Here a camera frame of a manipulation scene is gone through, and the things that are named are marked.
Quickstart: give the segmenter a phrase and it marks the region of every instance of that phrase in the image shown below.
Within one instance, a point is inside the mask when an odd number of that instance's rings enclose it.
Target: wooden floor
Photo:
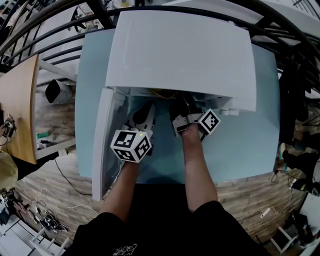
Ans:
[[[42,99],[42,97],[42,90],[39,90],[37,99]],[[72,136],[74,135],[74,101],[69,104],[38,107],[36,120],[38,131],[46,132],[46,129],[49,128],[48,124],[50,124],[54,127],[57,135],[64,133]],[[297,128],[296,136],[302,136],[301,126]],[[56,161],[61,171],[79,191],[87,194],[92,193],[91,179],[79,176],[75,148],[71,150],[69,155],[58,157]],[[306,195],[301,191],[290,190],[288,184],[291,178],[283,173],[279,173],[276,182],[271,183],[272,171],[259,176],[216,183],[219,201],[223,207],[240,223],[246,218],[242,223],[243,228],[253,239],[257,240],[257,236],[262,242],[269,240],[274,235],[277,227],[285,223],[289,213],[300,207]],[[298,175],[298,173],[298,170],[292,171],[293,175]],[[62,177],[54,161],[48,162],[40,170],[20,180],[17,183],[16,191],[22,200],[32,205],[32,201],[36,200],[36,196],[42,188],[50,189],[68,207],[84,204],[99,211],[102,205],[102,202],[92,201],[91,196],[77,193]],[[58,243],[61,243],[65,237],[73,239],[79,225],[86,224],[97,216],[94,211],[82,206],[74,209],[66,208],[47,190],[42,192],[38,200],[41,201],[39,207],[43,211],[50,209],[58,220],[69,228],[69,232],[51,235],[56,238]],[[279,214],[276,214],[272,209],[264,218],[260,218],[259,214],[250,217],[256,212],[264,212],[271,206]],[[40,226],[35,225],[27,216],[26,220],[35,229],[40,229]],[[278,254],[273,245],[269,244],[267,247],[269,247],[268,250],[275,251],[272,253],[273,255]]]

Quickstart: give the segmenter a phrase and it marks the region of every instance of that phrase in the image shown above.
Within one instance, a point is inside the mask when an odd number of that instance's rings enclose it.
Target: wooden table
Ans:
[[[56,67],[35,55],[0,78],[0,104],[4,117],[13,116],[17,130],[6,148],[11,156],[36,164],[37,159],[76,144],[71,139],[42,150],[37,150],[35,132],[35,95],[39,68],[62,75],[72,81],[77,76]]]

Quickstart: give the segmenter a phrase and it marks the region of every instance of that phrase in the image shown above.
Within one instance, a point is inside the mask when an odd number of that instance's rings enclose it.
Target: wooden tabletop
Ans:
[[[0,104],[13,116],[16,133],[6,145],[8,153],[26,162],[36,164],[34,133],[34,100],[39,56],[35,55],[0,77]]]

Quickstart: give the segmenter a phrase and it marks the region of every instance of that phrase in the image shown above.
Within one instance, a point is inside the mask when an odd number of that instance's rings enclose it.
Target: black t-shirt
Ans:
[[[269,255],[217,201],[188,210],[185,186],[138,184],[126,223],[101,213],[80,225],[70,255]]]

